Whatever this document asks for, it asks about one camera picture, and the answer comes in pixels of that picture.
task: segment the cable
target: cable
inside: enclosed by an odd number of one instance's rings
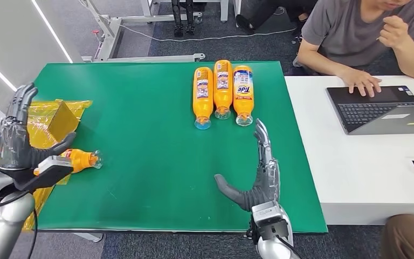
[[[29,250],[29,255],[27,256],[27,259],[31,259],[32,252],[34,251],[34,246],[36,245],[36,238],[37,238],[37,211],[34,209],[32,211],[34,213],[34,238],[32,239],[31,248]]]
[[[7,205],[7,204],[10,204],[10,203],[12,203],[12,202],[14,202],[14,201],[16,201],[16,200],[20,199],[21,197],[23,197],[24,195],[26,195],[26,194],[28,194],[28,193],[29,193],[29,191],[28,191],[28,190],[26,190],[26,191],[22,192],[20,195],[18,195],[17,197],[15,197],[15,198],[12,198],[12,199],[10,199],[10,200],[8,200],[8,201],[1,202],[1,203],[0,203],[0,207],[1,207],[1,206],[4,206],[4,205]]]
[[[281,238],[279,235],[276,235],[276,237],[278,238],[278,240],[280,240],[280,242],[282,242],[284,245],[286,245],[287,247],[290,248],[290,250],[299,258],[302,258],[302,256],[300,256],[298,254],[298,252],[296,252],[296,250],[294,249],[294,247],[292,245],[290,245],[288,242],[286,242],[283,238]]]
[[[80,2],[80,4],[81,5],[83,5],[83,7],[85,7],[85,8],[87,8],[88,9],[88,6],[86,5],[86,4],[83,4],[83,2],[81,1],[81,0],[78,0],[79,2]],[[104,17],[104,16],[102,16],[102,18],[104,18],[104,19],[106,19],[106,20],[108,20],[109,22],[111,22],[112,20],[111,19],[108,19],[108,18],[106,18],[106,17]],[[224,37],[212,37],[212,38],[203,38],[203,39],[157,39],[157,38],[154,38],[154,37],[152,37],[152,36],[148,36],[148,35],[146,35],[146,34],[144,34],[144,33],[142,33],[142,32],[139,32],[139,31],[135,31],[135,30],[133,30],[133,29],[131,29],[131,28],[128,28],[128,27],[126,27],[126,26],[124,26],[124,25],[121,25],[121,24],[119,24],[121,27],[123,27],[123,28],[125,28],[125,29],[127,29],[127,30],[129,30],[129,31],[132,31],[132,32],[134,32],[134,33],[137,33],[137,34],[140,34],[140,35],[142,35],[142,36],[145,36],[145,37],[147,37],[147,38],[150,38],[150,39],[153,39],[153,40],[156,40],[156,41],[158,41],[158,42],[200,42],[200,41],[202,41],[202,40],[208,40],[208,39],[227,39],[227,38],[246,38],[246,37],[253,37],[253,36],[267,36],[267,35],[272,35],[272,34],[279,34],[279,33],[285,33],[285,32],[290,32],[290,31],[294,31],[294,30],[296,30],[296,28],[293,28],[293,29],[291,29],[291,30],[286,30],[286,31],[275,31],[275,32],[269,32],[269,33],[255,33],[255,34],[251,34],[251,35],[231,35],[231,36],[224,36]]]
[[[280,6],[280,7],[278,7],[278,9],[281,11],[281,13],[274,13],[275,16],[282,15],[282,14],[285,13],[285,8]]]

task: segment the laptop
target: laptop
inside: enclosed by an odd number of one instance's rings
[[[334,110],[349,135],[414,133],[414,96],[406,86],[383,86],[374,97],[363,97],[357,88],[329,87]]]

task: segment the detergent bottle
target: detergent bottle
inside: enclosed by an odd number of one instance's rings
[[[84,152],[79,149],[68,149],[63,154],[61,154],[64,158],[70,158],[72,167],[74,168],[74,173],[78,173],[79,171],[88,168],[101,168],[102,167],[102,156],[99,150],[94,152]]]
[[[196,128],[207,130],[212,124],[210,115],[213,112],[213,73],[208,67],[200,67],[194,72],[193,111]]]
[[[248,126],[253,123],[253,75],[248,66],[234,69],[234,110],[237,112],[236,123]]]
[[[220,120],[229,118],[229,107],[232,104],[232,65],[228,60],[219,60],[215,63],[213,101],[217,107],[215,117]]]

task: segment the clear bottle cap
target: clear bottle cap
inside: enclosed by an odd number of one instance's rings
[[[218,107],[215,111],[215,117],[220,120],[226,120],[231,116],[231,111],[227,107]]]
[[[237,115],[236,123],[240,126],[248,126],[253,123],[253,117],[249,113],[241,113]]]
[[[207,130],[212,125],[212,122],[207,117],[198,117],[194,122],[194,126],[200,130]]]
[[[102,153],[100,150],[96,150],[93,153],[91,153],[89,164],[97,169],[102,167]]]

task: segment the person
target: person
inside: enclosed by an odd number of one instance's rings
[[[302,28],[293,65],[306,74],[340,77],[349,92],[380,92],[361,70],[391,48],[399,69],[414,78],[414,0],[319,0]]]
[[[236,15],[236,23],[241,29],[247,33],[254,33],[256,29],[261,27],[279,7],[286,9],[289,20],[296,24],[293,35],[300,34],[310,12],[315,6],[316,0],[263,0],[256,12],[250,19],[243,15]]]
[[[414,215],[388,219],[382,235],[382,259],[414,259]]]

